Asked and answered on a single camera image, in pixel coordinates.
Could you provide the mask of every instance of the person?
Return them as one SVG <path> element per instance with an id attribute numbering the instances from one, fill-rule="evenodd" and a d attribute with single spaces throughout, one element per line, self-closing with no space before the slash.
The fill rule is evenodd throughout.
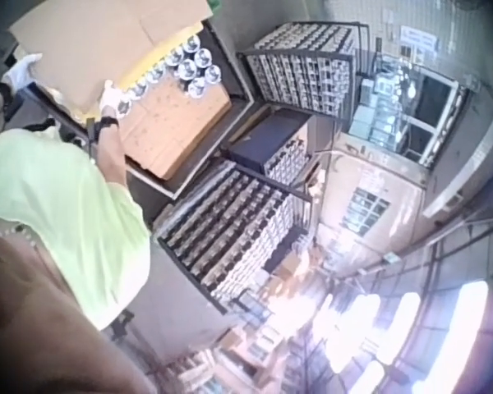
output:
<path id="1" fill-rule="evenodd" d="M 32 82 L 29 55 L 0 82 L 3 108 Z M 150 271 L 150 234 L 127 186 L 116 121 L 100 99 L 96 164 L 57 127 L 0 132 L 0 371 L 12 392 L 155 392 L 106 328 Z"/>
<path id="2" fill-rule="evenodd" d="M 40 58 L 24 57 L 2 78 L 0 130 L 3 105 L 32 82 L 30 67 Z M 56 126 L 0 132 L 0 237 L 98 330 L 128 306 L 150 272 L 150 234 L 127 186 L 121 99 L 107 83 L 96 163 L 62 142 Z"/>

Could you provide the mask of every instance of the storage rack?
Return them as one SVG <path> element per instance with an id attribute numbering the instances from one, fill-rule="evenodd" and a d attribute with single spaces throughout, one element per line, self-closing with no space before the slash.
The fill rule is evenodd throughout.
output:
<path id="1" fill-rule="evenodd" d="M 292 230 L 306 233 L 310 198 L 223 160 L 154 238 L 219 310 L 248 287 Z"/>
<path id="2" fill-rule="evenodd" d="M 369 62 L 362 52 L 365 29 L 369 39 L 368 25 L 357 22 L 290 22 L 239 56 L 265 101 L 350 118 L 356 75 Z"/>

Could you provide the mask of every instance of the stacked boxes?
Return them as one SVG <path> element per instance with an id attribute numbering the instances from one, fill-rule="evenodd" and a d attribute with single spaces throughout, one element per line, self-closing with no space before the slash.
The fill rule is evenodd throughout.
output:
<path id="1" fill-rule="evenodd" d="M 339 117 L 354 81 L 355 36 L 351 26 L 292 22 L 244 55 L 267 101 Z"/>
<path id="2" fill-rule="evenodd" d="M 161 236 L 184 268 L 226 305 L 249 286 L 305 204 L 231 167 Z"/>

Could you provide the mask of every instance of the metal can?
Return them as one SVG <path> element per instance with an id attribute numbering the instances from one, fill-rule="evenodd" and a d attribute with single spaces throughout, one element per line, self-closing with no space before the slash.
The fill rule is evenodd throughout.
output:
<path id="1" fill-rule="evenodd" d="M 184 90 L 190 97 L 200 99 L 206 90 L 205 78 L 197 77 L 192 81 L 187 82 L 184 86 Z"/>
<path id="2" fill-rule="evenodd" d="M 148 82 L 145 77 L 142 77 L 127 91 L 127 96 L 132 101 L 138 101 L 142 99 L 147 91 Z"/>
<path id="3" fill-rule="evenodd" d="M 205 70 L 205 81 L 209 85 L 217 85 L 222 80 L 221 68 L 212 64 Z"/>
<path id="4" fill-rule="evenodd" d="M 168 67 L 177 67 L 184 60 L 185 54 L 181 46 L 175 48 L 165 59 Z"/>
<path id="5" fill-rule="evenodd" d="M 197 35 L 192 35 L 183 45 L 182 49 L 186 53 L 195 53 L 200 48 L 200 39 Z"/>
<path id="6" fill-rule="evenodd" d="M 165 71 L 166 66 L 164 61 L 161 60 L 160 62 L 155 63 L 152 69 L 146 73 L 146 80 L 151 84 L 156 84 L 164 76 Z"/>
<path id="7" fill-rule="evenodd" d="M 196 62 L 197 67 L 206 68 L 212 64 L 212 53 L 206 48 L 201 48 L 196 52 L 194 62 Z"/>
<path id="8" fill-rule="evenodd" d="M 193 60 L 185 59 L 179 64 L 175 72 L 180 80 L 193 80 L 197 77 L 197 66 Z"/>
<path id="9" fill-rule="evenodd" d="M 117 106 L 117 117 L 119 119 L 125 117 L 131 111 L 131 100 L 124 98 Z"/>

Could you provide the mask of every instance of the ceiling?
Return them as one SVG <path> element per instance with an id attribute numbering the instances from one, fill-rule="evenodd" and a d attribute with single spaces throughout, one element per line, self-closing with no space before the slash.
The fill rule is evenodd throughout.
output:
<path id="1" fill-rule="evenodd" d="M 493 180 L 469 209 L 473 214 L 466 222 L 442 229 L 440 239 L 428 241 L 402 256 L 401 263 L 358 277 L 356 281 L 347 278 L 347 282 L 335 286 L 331 308 L 346 310 L 364 291 L 380 297 L 380 309 L 365 343 L 338 374 L 330 370 L 323 342 L 311 339 L 310 332 L 302 334 L 302 346 L 294 353 L 302 361 L 306 392 L 327 394 L 350 390 L 376 356 L 380 343 L 373 341 L 383 341 L 382 334 L 389 329 L 402 296 L 416 292 L 422 302 L 408 339 L 393 363 L 395 369 L 390 369 L 378 386 L 379 392 L 411 393 L 412 385 L 427 378 L 437 359 L 449 333 L 462 286 L 475 281 L 487 284 L 486 307 L 465 366 L 467 372 L 458 382 L 456 392 L 493 392 L 489 386 L 493 384 Z M 466 328 L 458 327 L 458 331 L 466 332 Z"/>

